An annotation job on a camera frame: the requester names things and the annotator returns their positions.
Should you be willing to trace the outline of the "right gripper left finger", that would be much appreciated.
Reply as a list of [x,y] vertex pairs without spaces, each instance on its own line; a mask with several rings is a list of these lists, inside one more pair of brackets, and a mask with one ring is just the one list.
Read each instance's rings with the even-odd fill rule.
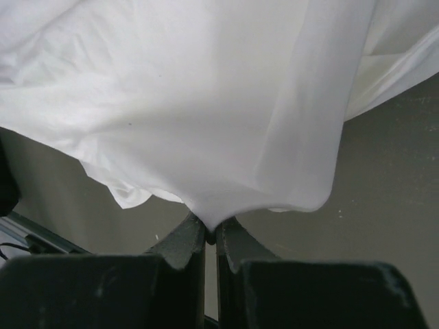
[[142,254],[93,254],[11,213],[2,328],[203,328],[206,229],[189,215]]

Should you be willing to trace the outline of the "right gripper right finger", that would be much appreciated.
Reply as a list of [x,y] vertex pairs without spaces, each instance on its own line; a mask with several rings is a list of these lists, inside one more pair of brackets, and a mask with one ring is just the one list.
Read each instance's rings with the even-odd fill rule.
[[220,328],[427,327],[392,265],[285,260],[234,218],[215,235]]

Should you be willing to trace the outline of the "white flower print t-shirt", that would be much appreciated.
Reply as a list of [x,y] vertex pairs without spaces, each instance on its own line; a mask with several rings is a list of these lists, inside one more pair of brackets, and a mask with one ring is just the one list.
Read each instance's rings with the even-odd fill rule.
[[319,209],[343,123],[437,72],[437,1],[1,2],[1,127],[210,229]]

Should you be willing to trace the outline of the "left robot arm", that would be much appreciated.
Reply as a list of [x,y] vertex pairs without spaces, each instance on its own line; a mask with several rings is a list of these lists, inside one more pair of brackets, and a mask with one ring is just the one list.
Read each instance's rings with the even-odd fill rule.
[[1,216],[10,214],[21,199],[6,149],[5,130],[1,128]]

